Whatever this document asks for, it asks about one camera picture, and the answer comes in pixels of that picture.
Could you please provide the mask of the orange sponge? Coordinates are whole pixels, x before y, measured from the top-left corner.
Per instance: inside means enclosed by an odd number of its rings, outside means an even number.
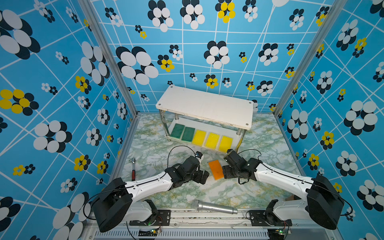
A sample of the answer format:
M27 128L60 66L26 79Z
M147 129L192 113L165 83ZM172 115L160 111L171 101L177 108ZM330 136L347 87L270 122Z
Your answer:
M215 181L224 178L222 165L220 164L220 162L218 160L214 160L214 161L209 162L209 167L211 169L211 172L213 174Z

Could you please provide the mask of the yellow sponge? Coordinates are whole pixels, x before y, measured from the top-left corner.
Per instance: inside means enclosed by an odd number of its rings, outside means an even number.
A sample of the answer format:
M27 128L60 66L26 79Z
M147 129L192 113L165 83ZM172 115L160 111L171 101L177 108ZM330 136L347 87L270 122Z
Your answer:
M205 147L208 149L215 150L218 145L219 139L220 135L215 133L209 133Z
M219 144L219 151L226 153L228 149L232 148L233 138L222 136L220 144Z
M201 147L205 141L206 134L207 134L206 131L196 130L196 133L192 140L192 144Z

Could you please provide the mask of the green sponge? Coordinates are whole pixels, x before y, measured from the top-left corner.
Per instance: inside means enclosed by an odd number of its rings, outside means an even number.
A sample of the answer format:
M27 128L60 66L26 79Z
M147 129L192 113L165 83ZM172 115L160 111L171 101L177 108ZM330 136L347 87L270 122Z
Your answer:
M182 141L192 142L194 138L194 134L195 134L195 128L185 127L182 135Z
M185 129L185 125L175 124L170 137L175 139L180 139L182 137L184 129Z

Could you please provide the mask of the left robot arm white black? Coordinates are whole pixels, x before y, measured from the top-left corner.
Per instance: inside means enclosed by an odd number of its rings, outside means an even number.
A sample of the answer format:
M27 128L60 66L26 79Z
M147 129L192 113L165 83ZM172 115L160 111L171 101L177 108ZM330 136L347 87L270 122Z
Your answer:
M137 201L181 187L190 181L204 185L209 175L208 171L200 169L199 159L190 156L182 164L168 167L150 178L131 182L124 182L122 178L114 179L92 202L91 209L99 231L104 233L115 228Z

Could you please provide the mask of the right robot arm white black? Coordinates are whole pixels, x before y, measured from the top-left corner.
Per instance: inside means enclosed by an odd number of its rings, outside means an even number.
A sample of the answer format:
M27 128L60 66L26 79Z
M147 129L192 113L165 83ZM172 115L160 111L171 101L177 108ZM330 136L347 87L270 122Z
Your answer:
M315 178L294 175L263 163L259 159L248 161L229 149L224 157L225 179L244 179L270 184L297 196L297 200L271 200L264 211L264 221L275 226L290 220L312 220L319 226L335 230L342 215L345 200L324 176Z

